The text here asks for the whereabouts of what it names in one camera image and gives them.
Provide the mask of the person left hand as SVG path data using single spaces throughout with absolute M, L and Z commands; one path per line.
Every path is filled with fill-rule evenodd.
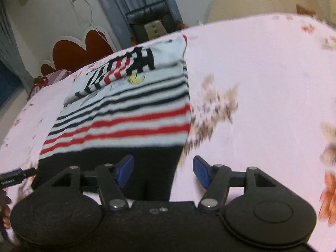
M 10 223 L 10 207 L 9 205 L 12 203 L 11 198 L 8 197 L 5 190 L 1 189 L 1 225 L 5 229 L 11 228 Z

